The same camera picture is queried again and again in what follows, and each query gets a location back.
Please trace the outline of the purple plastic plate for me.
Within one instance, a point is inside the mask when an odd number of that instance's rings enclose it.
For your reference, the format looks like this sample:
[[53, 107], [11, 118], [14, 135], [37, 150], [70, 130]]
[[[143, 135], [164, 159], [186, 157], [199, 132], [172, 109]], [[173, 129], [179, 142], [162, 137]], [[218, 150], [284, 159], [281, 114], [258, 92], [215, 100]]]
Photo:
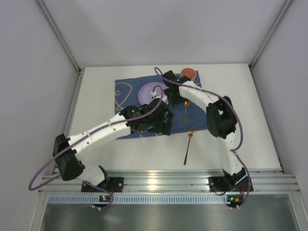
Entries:
[[164, 83], [160, 82], [150, 82], [145, 84], [144, 86], [141, 87], [141, 89], [138, 92], [138, 100], [141, 105], [149, 104], [152, 101], [151, 93], [156, 85], [161, 86], [163, 90], [167, 88], [167, 86]]

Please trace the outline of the aluminium mounting rail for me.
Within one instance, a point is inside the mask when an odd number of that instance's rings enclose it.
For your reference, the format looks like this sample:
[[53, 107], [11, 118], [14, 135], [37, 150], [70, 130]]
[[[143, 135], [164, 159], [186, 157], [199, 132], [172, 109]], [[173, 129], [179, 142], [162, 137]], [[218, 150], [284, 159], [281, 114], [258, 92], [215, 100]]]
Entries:
[[[112, 171], [109, 177], [123, 177], [123, 192], [130, 194], [209, 194], [210, 177], [222, 171]], [[252, 171], [253, 194], [298, 194], [300, 187], [294, 175], [275, 171]]]

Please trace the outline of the blue cloth placemat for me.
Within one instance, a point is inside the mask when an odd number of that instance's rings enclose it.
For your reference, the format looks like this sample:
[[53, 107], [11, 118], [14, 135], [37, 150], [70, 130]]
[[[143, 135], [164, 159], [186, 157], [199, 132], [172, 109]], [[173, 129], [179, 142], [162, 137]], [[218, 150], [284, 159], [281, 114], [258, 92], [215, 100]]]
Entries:
[[[134, 105], [142, 106], [138, 100], [138, 92], [142, 86], [150, 82], [164, 83], [158, 76], [145, 76], [138, 78], [117, 79], [115, 81], [115, 113], [119, 113], [125, 107]], [[187, 110], [187, 122], [183, 124], [184, 105], [176, 105], [170, 108], [174, 112], [172, 134], [184, 133], [189, 131], [191, 127], [194, 130], [207, 129], [205, 112], [191, 103]]]

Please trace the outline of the aluminium frame post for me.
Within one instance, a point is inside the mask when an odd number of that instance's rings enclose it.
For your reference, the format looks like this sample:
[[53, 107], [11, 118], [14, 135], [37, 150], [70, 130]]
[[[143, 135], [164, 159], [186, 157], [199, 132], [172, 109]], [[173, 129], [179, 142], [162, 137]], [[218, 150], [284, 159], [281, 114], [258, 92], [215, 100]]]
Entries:
[[37, 5], [38, 9], [41, 11], [44, 19], [47, 21], [51, 31], [55, 35], [58, 43], [62, 47], [64, 53], [66, 54], [67, 58], [69, 59], [71, 65], [73, 66], [75, 72], [79, 74], [81, 72], [81, 68], [77, 64], [76, 59], [74, 58], [69, 46], [67, 45], [59, 27], [57, 26], [53, 16], [51, 15], [48, 7], [46, 6], [43, 0], [34, 0], [34, 3]]
[[258, 50], [256, 51], [255, 55], [253, 56], [252, 62], [248, 65], [250, 71], [252, 71], [254, 69], [254, 67], [256, 66], [256, 64], [258, 63], [260, 57], [264, 53], [266, 47], [268, 46], [272, 37], [274, 36], [275, 31], [279, 27], [281, 21], [283, 20], [283, 18], [287, 14], [287, 12], [288, 12], [289, 8], [292, 6], [293, 2], [294, 2], [293, 0], [285, 0], [283, 2], [282, 7], [279, 9], [277, 15], [274, 18], [273, 23], [271, 24], [268, 32], [265, 34], [265, 37], [263, 38], [263, 40], [262, 40]]

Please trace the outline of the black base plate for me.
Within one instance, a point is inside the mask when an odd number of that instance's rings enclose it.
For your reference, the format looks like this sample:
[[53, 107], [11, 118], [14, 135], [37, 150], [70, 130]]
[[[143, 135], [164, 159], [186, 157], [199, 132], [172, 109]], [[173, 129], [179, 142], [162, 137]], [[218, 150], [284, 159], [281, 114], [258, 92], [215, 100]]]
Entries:
[[[123, 177], [110, 177], [108, 181], [103, 181], [97, 187], [107, 190], [110, 193], [121, 193], [124, 187], [124, 178]], [[81, 191], [84, 193], [98, 193], [101, 192], [96, 188], [93, 188], [85, 183], [82, 184]]]
[[241, 179], [237, 184], [226, 177], [209, 177], [208, 183], [211, 192], [221, 194], [224, 192], [240, 192], [241, 190], [247, 192], [249, 181], [247, 176]]

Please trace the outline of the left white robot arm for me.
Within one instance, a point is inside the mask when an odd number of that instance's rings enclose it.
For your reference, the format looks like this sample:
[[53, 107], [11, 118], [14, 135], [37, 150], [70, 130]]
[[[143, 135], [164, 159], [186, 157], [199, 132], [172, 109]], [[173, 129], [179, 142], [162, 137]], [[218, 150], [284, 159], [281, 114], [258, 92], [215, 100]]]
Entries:
[[53, 156], [62, 180], [79, 179], [94, 186], [106, 186], [110, 181], [106, 170], [88, 162], [87, 157], [95, 149], [100, 150], [111, 141], [137, 132], [170, 135], [173, 117], [167, 97], [156, 96], [149, 104], [127, 106], [108, 121], [78, 135], [57, 136]]

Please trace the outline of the copper fork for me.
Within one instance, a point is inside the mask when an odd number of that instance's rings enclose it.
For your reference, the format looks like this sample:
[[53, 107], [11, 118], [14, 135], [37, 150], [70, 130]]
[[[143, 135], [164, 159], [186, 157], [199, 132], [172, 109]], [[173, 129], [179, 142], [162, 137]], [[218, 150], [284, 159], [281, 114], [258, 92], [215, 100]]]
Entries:
[[188, 144], [187, 144], [187, 149], [186, 149], [186, 154], [185, 154], [185, 158], [184, 158], [184, 162], [183, 165], [185, 166], [187, 164], [187, 159], [188, 159], [188, 152], [189, 152], [189, 147], [190, 147], [190, 142], [191, 142], [191, 138], [193, 137], [194, 134], [194, 128], [191, 127], [191, 129], [188, 132]]

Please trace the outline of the right aluminium frame post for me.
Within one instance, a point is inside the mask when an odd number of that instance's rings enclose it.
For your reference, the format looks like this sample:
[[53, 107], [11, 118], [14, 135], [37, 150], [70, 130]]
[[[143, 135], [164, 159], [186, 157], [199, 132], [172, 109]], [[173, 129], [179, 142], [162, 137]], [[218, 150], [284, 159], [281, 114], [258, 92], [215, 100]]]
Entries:
[[263, 38], [263, 40], [262, 40], [258, 50], [256, 51], [255, 55], [253, 56], [252, 62], [248, 65], [250, 71], [252, 71], [254, 69], [254, 67], [256, 66], [256, 64], [258, 63], [260, 57], [264, 53], [266, 47], [268, 46], [272, 37], [274, 36], [275, 31], [279, 27], [281, 21], [283, 20], [283, 18], [287, 14], [287, 12], [288, 12], [289, 8], [292, 6], [293, 2], [294, 2], [293, 0], [285, 0], [283, 2], [282, 7], [279, 9], [277, 15], [274, 18], [273, 23], [271, 24], [268, 32], [265, 34], [265, 37]]

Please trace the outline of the gold spoon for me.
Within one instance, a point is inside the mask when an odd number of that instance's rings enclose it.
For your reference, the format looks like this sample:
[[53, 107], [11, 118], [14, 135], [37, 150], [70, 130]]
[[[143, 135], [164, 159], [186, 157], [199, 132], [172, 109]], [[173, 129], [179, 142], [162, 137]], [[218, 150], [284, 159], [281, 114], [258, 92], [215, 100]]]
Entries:
[[187, 110], [188, 110], [188, 107], [190, 106], [190, 101], [186, 100], [183, 105], [184, 105], [183, 124], [186, 124], [186, 122], [187, 122]]

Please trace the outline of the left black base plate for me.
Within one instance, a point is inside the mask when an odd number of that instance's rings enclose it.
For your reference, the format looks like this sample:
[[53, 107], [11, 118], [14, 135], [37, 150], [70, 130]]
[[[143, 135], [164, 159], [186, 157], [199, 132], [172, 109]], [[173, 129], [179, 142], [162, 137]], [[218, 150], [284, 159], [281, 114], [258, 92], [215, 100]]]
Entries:
[[[110, 177], [108, 181], [103, 181], [97, 187], [107, 190], [110, 193], [121, 193], [124, 187], [124, 178], [123, 177]], [[96, 188], [93, 188], [85, 183], [82, 184], [81, 191], [84, 193], [98, 193], [101, 192]]]

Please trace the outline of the orange plastic cup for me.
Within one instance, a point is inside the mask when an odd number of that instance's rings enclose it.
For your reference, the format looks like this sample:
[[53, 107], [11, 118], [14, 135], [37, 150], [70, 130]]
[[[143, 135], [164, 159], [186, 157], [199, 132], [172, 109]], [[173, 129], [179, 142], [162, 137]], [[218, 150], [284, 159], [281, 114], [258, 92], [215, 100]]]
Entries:
[[182, 77], [188, 77], [191, 81], [195, 81], [195, 78], [197, 76], [197, 73], [194, 69], [192, 68], [184, 68], [181, 70], [180, 75]]

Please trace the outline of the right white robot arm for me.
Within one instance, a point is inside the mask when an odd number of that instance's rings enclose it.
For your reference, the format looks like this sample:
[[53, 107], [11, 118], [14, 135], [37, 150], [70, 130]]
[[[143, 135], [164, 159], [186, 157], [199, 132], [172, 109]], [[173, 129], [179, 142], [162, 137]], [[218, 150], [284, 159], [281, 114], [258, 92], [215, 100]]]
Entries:
[[246, 177], [246, 170], [236, 153], [243, 143], [243, 127], [230, 98], [205, 90], [188, 77], [177, 77], [172, 71], [162, 74], [156, 67], [155, 72], [167, 86], [164, 93], [169, 104], [174, 106], [188, 100], [201, 108], [208, 132], [222, 147], [219, 154], [224, 176], [210, 179], [210, 190], [215, 193], [234, 190]]

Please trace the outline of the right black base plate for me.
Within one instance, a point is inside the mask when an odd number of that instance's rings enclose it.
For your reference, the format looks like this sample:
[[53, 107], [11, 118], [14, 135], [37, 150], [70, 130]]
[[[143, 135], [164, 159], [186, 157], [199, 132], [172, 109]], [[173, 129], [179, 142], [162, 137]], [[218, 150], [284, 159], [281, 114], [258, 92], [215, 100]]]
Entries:
[[247, 192], [249, 181], [247, 176], [241, 179], [237, 184], [226, 177], [209, 177], [208, 183], [211, 192], [221, 194], [224, 192], [240, 192], [241, 190]]

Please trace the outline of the left aluminium frame post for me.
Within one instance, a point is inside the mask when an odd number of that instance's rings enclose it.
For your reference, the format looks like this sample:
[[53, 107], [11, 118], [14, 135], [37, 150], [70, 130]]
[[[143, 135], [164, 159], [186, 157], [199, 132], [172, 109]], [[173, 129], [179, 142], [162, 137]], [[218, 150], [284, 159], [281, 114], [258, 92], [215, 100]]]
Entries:
[[75, 72], [79, 74], [81, 72], [81, 68], [77, 64], [76, 59], [74, 58], [69, 46], [67, 45], [59, 27], [57, 26], [53, 16], [51, 15], [48, 7], [46, 6], [43, 0], [34, 0], [34, 3], [37, 5], [38, 9], [41, 11], [44, 19], [47, 21], [51, 31], [55, 35], [58, 43], [62, 47], [64, 53], [66, 54], [67, 58], [69, 59], [71, 65], [73, 66]]

